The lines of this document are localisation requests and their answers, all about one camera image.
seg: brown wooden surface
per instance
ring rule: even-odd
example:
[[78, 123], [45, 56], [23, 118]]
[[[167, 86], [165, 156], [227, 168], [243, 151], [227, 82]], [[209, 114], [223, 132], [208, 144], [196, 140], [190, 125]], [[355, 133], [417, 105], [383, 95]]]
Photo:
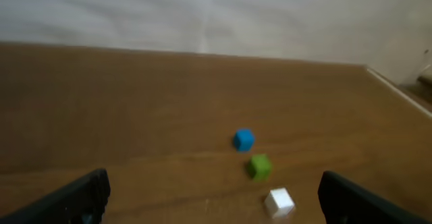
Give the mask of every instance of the brown wooden surface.
[[[105, 167], [104, 223], [271, 223], [281, 186], [293, 223], [324, 223], [324, 170], [432, 220], [432, 124], [363, 67], [1, 45], [0, 94], [0, 215]], [[254, 153], [267, 182], [244, 171]]]

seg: black object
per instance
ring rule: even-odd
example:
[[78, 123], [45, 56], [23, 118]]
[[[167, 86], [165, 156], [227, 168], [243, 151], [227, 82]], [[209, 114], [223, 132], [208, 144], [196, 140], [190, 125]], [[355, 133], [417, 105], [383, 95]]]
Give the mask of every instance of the black object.
[[0, 219], [0, 224], [98, 224], [110, 193], [107, 171], [97, 169]]
[[318, 197], [327, 224], [430, 223], [331, 171], [324, 172]]

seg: small block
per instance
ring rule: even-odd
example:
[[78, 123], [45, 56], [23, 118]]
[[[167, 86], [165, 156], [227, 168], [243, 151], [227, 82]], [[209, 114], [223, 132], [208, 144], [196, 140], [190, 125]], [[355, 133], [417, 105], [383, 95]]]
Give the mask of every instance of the small block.
[[240, 129], [234, 136], [234, 146], [239, 152], [247, 152], [252, 148], [255, 137], [249, 129]]
[[247, 166], [250, 177], [255, 181], [262, 181], [269, 178], [271, 168], [271, 162], [265, 154], [252, 156]]
[[295, 206], [290, 194], [285, 188], [270, 191], [264, 204], [272, 218], [287, 216]]

